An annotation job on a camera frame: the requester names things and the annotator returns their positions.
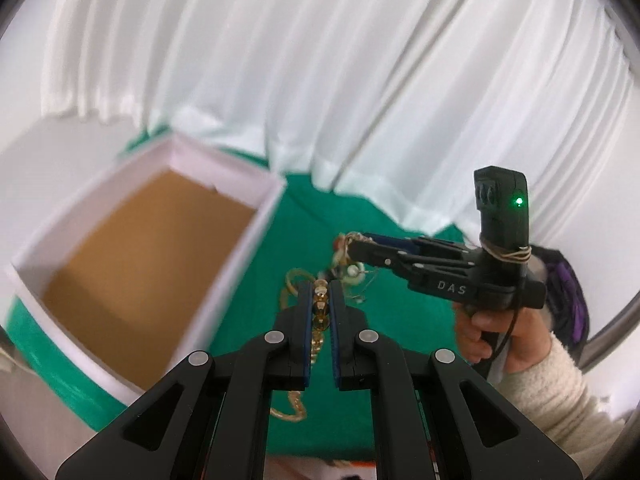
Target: person's arm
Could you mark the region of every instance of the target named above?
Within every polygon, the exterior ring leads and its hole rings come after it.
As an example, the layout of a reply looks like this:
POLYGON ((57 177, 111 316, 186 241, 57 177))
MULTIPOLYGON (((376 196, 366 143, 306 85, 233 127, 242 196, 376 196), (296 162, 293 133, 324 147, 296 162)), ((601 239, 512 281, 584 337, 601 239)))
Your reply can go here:
MULTIPOLYGON (((481 312, 471 320, 456 308, 456 339, 463 357, 477 362, 491 353, 482 330, 506 332, 511 312, 481 312)), ((569 454, 587 476, 620 434, 598 410, 598 399, 562 344, 549 333, 540 312, 521 311, 498 391, 569 454)))

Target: white backdrop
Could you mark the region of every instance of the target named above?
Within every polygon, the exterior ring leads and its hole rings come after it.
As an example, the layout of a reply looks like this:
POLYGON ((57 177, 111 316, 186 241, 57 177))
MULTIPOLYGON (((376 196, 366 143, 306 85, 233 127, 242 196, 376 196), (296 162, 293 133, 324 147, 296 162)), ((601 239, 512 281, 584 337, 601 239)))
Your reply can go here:
POLYGON ((631 85, 600 0, 58 0, 41 94, 265 155, 428 233, 473 237, 472 171, 508 166, 552 244, 631 85))

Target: human hand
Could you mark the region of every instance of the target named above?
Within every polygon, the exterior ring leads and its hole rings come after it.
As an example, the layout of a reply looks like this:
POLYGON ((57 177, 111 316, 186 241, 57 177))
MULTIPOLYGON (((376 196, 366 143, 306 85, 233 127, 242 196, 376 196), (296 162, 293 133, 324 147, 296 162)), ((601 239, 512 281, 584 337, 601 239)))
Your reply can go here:
MULTIPOLYGON (((481 339, 482 332, 505 333, 513 320, 513 310, 483 310, 469 317, 459 303, 453 304, 456 313, 456 342, 460 354, 471 364, 491 357, 491 346, 481 339)), ((510 374, 537 365, 551 352, 551 334, 540 311, 532 308, 520 310, 511 333, 511 345, 504 365, 510 374)))

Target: green tablecloth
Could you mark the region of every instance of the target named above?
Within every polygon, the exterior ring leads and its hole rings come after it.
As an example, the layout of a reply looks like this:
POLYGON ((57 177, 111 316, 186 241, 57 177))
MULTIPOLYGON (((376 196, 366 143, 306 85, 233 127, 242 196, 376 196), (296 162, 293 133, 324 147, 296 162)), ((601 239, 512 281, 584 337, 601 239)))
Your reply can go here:
MULTIPOLYGON (((339 232, 411 235, 364 199, 320 192, 313 188, 308 176, 289 176, 288 181, 273 224, 209 348, 212 354, 235 351, 257 333, 269 330, 278 310, 285 273, 293 267, 312 273, 326 268, 332 256, 332 241, 339 232)), ((455 227, 439 236, 462 240, 455 227)), ((409 349, 423 352, 442 347, 455 349, 453 316, 447 301, 415 294, 406 288, 405 282, 384 270, 367 289, 366 296, 361 308, 372 328, 409 349)), ((123 410, 121 403, 89 380, 58 350, 19 300, 12 309, 7 332, 37 373, 94 430, 103 428, 123 410)), ((308 409, 307 420, 293 424, 271 419, 269 452, 324 458, 373 457, 368 393, 340 393, 335 389, 328 340, 314 366, 311 386, 303 401, 308 409)), ((273 405, 289 411, 284 393, 274 394, 273 405)))

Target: white cardboard box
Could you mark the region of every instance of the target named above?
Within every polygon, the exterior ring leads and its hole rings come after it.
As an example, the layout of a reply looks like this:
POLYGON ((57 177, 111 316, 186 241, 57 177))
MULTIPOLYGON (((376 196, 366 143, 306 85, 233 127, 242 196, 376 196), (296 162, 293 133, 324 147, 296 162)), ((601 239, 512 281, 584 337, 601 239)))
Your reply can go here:
POLYGON ((66 202, 12 259, 7 274, 18 297, 44 333, 80 370, 120 402, 130 405, 142 389, 87 351, 40 301, 57 269, 124 199, 171 169, 256 210, 231 256, 211 284, 168 365, 212 341, 242 275, 270 225, 286 181, 240 158, 174 134, 140 147, 100 174, 66 202))

